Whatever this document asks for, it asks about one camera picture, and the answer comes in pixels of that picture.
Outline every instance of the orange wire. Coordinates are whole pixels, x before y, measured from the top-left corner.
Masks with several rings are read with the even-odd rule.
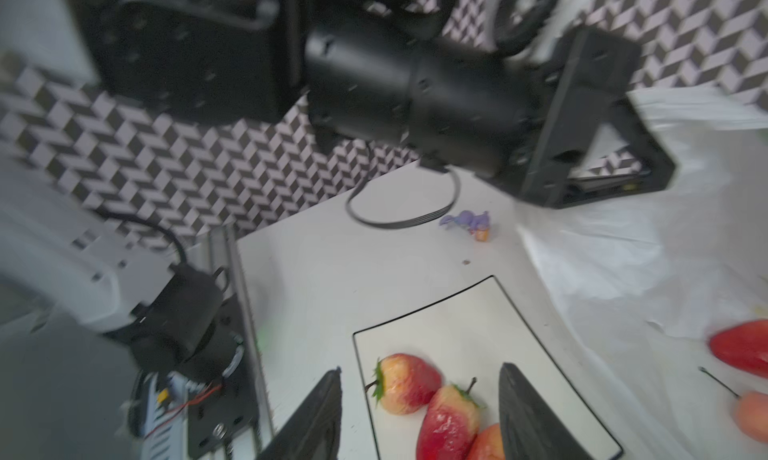
[[[172,417],[168,418],[168,420],[166,420],[165,422],[160,423],[155,428],[152,428],[152,431],[149,432],[146,436],[144,436],[144,438],[145,439],[149,438],[154,433],[156,433],[157,430],[160,430],[162,427],[165,427],[166,425],[171,423],[174,420],[174,418],[179,416],[179,414],[184,410],[185,407],[192,406],[192,405],[197,405],[198,403],[202,402],[203,400],[205,400],[206,398],[211,396],[214,392],[217,392],[220,389],[221,389],[221,384],[215,386],[214,388],[211,388],[207,392],[205,390],[203,390],[201,393],[197,394],[197,396],[195,398],[192,398],[188,402],[185,402],[185,403],[181,404],[180,406],[169,410],[165,414],[168,415],[170,413],[173,413],[174,415]]]

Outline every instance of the white plastic sheet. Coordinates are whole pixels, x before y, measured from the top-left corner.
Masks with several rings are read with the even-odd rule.
[[[677,163],[663,192],[559,211],[519,231],[606,395],[657,458],[768,458],[730,418],[768,382],[719,363],[715,331],[768,316],[768,116],[708,87],[632,94]]]

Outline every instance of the geometric patterned wallpaper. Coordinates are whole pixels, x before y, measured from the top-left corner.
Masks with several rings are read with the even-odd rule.
[[[643,43],[635,87],[715,82],[768,109],[768,0],[595,0],[581,21]],[[484,22],[485,0],[460,0],[444,34],[477,46]],[[138,213],[181,236],[222,223],[249,232],[360,181],[368,161],[362,143],[327,158],[313,143],[306,98],[276,125],[241,119],[202,127],[121,104],[12,54],[0,57],[0,153],[40,169],[88,208]],[[377,147],[376,174],[415,158]],[[619,151],[604,169],[628,162]],[[114,226],[164,246],[152,232]]]

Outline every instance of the purple toy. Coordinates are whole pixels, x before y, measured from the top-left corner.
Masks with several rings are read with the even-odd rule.
[[[468,230],[470,235],[475,235],[475,232],[477,232],[477,239],[485,241],[487,231],[491,227],[491,217],[488,215],[488,211],[485,211],[480,215],[475,215],[473,212],[466,209],[459,215],[445,215],[440,219],[440,225],[449,225],[450,223],[455,223]]]

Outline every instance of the white table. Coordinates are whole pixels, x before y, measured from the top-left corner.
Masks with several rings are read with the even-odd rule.
[[[437,222],[388,231],[354,223],[349,193],[247,235],[238,242],[266,387],[281,428],[322,374],[342,369],[339,459],[376,458],[352,333],[496,275],[565,375],[616,436],[625,458],[652,458],[620,412],[594,387],[575,340],[549,301],[514,230],[514,200],[460,172],[452,213],[488,210],[488,243]],[[448,177],[415,163],[370,182],[356,210],[376,220],[433,211],[451,196]]]

